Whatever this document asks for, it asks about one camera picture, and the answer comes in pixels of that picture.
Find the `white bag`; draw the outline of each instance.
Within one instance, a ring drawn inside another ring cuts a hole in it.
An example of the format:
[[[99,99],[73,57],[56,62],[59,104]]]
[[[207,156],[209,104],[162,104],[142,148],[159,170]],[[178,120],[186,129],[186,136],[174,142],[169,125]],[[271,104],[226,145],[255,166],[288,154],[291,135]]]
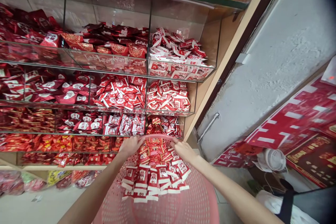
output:
[[[272,213],[274,214],[280,213],[282,198],[274,196],[273,194],[264,190],[261,190],[255,198]],[[293,205],[290,224],[319,224],[319,223],[313,218],[311,218],[308,214],[303,212],[300,208]]]

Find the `gray wall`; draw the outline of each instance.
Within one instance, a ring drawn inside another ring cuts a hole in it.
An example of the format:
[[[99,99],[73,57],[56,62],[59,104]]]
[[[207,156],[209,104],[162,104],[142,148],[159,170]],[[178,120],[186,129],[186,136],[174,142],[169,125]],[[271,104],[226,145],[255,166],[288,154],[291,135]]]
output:
[[[245,65],[238,66],[204,117],[202,148],[211,161],[336,52],[332,0],[275,0],[253,38]]]

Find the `tiled floor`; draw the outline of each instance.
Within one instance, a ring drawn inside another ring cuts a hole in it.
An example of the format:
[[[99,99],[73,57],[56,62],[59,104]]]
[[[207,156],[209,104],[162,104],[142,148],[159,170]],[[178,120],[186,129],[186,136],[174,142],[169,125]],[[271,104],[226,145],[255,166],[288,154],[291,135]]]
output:
[[[227,168],[227,167],[216,167],[226,176],[231,178],[233,181],[238,183],[241,187],[251,193],[251,189],[247,185],[247,181],[252,179],[250,173],[245,169]],[[235,214],[230,204],[227,203],[226,199],[215,189],[217,195],[218,212],[220,223],[225,224],[242,224],[242,221]]]
[[[243,188],[249,189],[246,181],[252,177],[247,170],[225,167],[219,167],[218,169]],[[83,190],[75,187],[68,188],[64,191],[50,188],[38,193],[24,193],[20,196],[2,197],[0,198],[0,223],[57,223],[82,192]],[[216,194],[220,223],[242,223],[223,196],[219,192],[216,192]],[[32,202],[35,196],[42,196],[41,201]]]

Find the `pink plastic basket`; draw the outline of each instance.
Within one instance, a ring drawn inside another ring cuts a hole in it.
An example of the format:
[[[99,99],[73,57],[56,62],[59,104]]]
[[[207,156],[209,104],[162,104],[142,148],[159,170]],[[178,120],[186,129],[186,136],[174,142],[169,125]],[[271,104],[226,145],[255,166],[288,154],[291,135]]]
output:
[[[153,134],[144,137],[159,137],[170,141],[172,137]],[[159,201],[133,203],[128,198],[121,201],[125,188],[121,180],[126,174],[126,166],[136,165],[138,154],[130,157],[121,168],[117,178],[96,215],[98,223],[219,223],[218,207],[214,187],[190,164],[192,172],[186,179],[189,190],[180,194],[159,196]]]

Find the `human hand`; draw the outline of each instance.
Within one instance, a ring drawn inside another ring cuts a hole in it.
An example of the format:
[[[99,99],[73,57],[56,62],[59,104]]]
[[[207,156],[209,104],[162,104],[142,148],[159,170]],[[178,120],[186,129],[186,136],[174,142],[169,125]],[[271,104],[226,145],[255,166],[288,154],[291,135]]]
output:
[[[198,155],[194,152],[188,143],[180,142],[177,138],[173,138],[173,140],[170,142],[170,146],[176,150],[177,154],[184,161],[187,161],[191,164],[198,157]]]
[[[142,145],[145,138],[142,138],[139,141],[139,136],[131,136],[128,139],[125,139],[120,146],[119,153],[125,155],[126,158],[133,155]]]

